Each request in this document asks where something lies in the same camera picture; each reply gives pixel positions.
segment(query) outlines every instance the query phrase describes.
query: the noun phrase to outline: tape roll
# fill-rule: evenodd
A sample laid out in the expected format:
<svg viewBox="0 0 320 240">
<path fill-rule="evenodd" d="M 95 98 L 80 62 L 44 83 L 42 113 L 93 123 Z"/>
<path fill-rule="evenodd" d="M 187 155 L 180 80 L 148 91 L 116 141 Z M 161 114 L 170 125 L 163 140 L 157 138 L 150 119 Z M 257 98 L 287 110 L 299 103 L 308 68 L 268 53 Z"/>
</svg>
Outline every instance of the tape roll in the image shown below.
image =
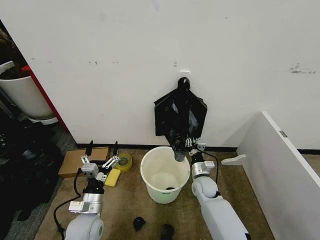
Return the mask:
<svg viewBox="0 0 320 240">
<path fill-rule="evenodd" d="M 120 161 L 115 165 L 116 169 L 126 172 L 132 167 L 132 157 L 127 153 L 119 154 Z"/>
</svg>

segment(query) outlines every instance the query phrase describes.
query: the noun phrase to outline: white bucket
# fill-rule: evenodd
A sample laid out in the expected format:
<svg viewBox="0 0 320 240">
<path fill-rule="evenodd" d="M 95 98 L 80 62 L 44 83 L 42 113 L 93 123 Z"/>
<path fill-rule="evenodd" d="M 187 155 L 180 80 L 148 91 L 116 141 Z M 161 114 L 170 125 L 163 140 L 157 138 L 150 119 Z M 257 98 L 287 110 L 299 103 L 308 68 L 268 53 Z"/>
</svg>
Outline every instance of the white bucket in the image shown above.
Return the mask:
<svg viewBox="0 0 320 240">
<path fill-rule="evenodd" d="M 144 155 L 140 172 L 150 197 L 159 204 L 168 204 L 178 197 L 187 183 L 190 164 L 186 157 L 181 162 L 176 161 L 171 147 L 159 146 Z"/>
</svg>

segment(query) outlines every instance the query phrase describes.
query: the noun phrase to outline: bucket rim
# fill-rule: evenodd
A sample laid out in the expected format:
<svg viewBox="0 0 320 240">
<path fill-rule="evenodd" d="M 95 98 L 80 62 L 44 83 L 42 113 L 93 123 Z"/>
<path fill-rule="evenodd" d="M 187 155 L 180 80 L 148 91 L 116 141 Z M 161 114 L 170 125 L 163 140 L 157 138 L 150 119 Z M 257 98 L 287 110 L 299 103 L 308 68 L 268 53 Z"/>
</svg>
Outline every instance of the bucket rim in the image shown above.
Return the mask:
<svg viewBox="0 0 320 240">
<path fill-rule="evenodd" d="M 185 161 L 186 161 L 187 164 L 188 164 L 188 166 L 189 166 L 189 170 L 188 170 L 187 177 L 185 178 L 185 180 L 183 181 L 183 183 L 179 185 L 179 187 L 176 187 L 176 188 L 170 189 L 170 190 L 163 190 L 163 189 L 156 188 L 156 187 L 152 186 L 152 185 L 146 180 L 146 178 L 145 178 L 145 176 L 144 176 L 144 174 L 143 174 L 143 172 L 142 172 L 143 163 L 144 163 L 144 161 L 145 161 L 145 159 L 146 159 L 146 156 L 147 156 L 149 153 L 152 153 L 152 152 L 154 152 L 154 151 L 156 151 L 156 150 L 158 150 L 158 149 L 170 149 L 171 151 L 173 151 L 170 146 L 158 146 L 158 147 L 155 147 L 155 148 L 151 149 L 150 151 L 148 151 L 148 152 L 143 156 L 142 161 L 141 161 L 141 163 L 140 163 L 140 174 L 141 174 L 141 177 L 142 177 L 144 183 L 147 184 L 147 186 L 150 187 L 150 188 L 152 188 L 153 190 L 158 191 L 158 192 L 162 192 L 162 193 L 173 193 L 173 192 L 175 192 L 175 191 L 177 191 L 177 190 L 181 190 L 181 188 L 182 188 L 184 185 L 186 185 L 187 181 L 188 181 L 189 178 L 190 178 L 190 163 L 189 163 L 189 161 L 188 161 L 188 159 L 187 159 L 186 156 L 184 156 L 184 160 L 182 161 L 182 163 L 185 163 Z"/>
</svg>

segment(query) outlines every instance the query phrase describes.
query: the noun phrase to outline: black plastic bag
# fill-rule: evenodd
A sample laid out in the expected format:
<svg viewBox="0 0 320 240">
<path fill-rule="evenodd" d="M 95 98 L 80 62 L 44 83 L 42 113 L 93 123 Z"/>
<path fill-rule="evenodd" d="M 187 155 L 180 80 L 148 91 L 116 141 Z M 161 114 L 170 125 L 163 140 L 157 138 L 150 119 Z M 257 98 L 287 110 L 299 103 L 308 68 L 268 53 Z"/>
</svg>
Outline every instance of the black plastic bag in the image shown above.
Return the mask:
<svg viewBox="0 0 320 240">
<path fill-rule="evenodd" d="M 175 159 L 183 161 L 187 138 L 200 138 L 207 114 L 202 98 L 190 91 L 190 81 L 182 77 L 178 87 L 154 102 L 155 135 L 165 136 Z"/>
</svg>

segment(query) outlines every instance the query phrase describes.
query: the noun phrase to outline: cardboard box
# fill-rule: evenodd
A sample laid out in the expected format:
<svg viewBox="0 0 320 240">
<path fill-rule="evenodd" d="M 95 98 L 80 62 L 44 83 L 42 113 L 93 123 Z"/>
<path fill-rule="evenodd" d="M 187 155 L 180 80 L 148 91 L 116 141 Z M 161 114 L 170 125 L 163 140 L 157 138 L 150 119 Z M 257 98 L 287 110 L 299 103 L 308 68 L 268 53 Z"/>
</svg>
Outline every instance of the cardboard box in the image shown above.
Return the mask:
<svg viewBox="0 0 320 240">
<path fill-rule="evenodd" d="M 62 178 L 75 177 L 78 168 L 81 168 L 83 165 L 80 157 L 85 155 L 85 152 L 85 148 L 67 151 L 58 175 Z M 108 147 L 94 147 L 92 149 L 91 160 L 100 160 L 104 163 L 109 159 L 110 149 Z"/>
</svg>

